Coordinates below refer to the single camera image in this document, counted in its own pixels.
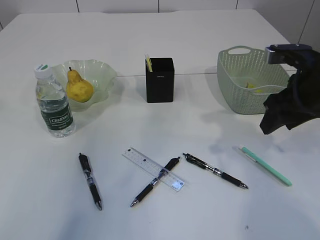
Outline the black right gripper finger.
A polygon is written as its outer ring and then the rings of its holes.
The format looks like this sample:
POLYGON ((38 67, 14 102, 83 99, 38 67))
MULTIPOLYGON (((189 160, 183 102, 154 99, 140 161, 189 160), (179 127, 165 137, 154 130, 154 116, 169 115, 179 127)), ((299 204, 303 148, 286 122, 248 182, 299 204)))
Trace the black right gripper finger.
POLYGON ((286 122, 282 115, 269 109, 265 111, 259 127, 264 135, 269 135, 285 124, 286 122))

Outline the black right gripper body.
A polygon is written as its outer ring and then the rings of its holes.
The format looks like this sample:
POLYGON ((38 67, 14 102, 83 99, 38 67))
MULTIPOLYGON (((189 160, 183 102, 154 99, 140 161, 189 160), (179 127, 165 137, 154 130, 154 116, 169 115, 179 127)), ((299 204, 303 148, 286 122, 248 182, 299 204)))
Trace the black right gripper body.
POLYGON ((268 96, 263 103, 266 110, 278 112, 288 130, 320 117, 320 53, 313 50, 299 64, 287 87, 268 96))

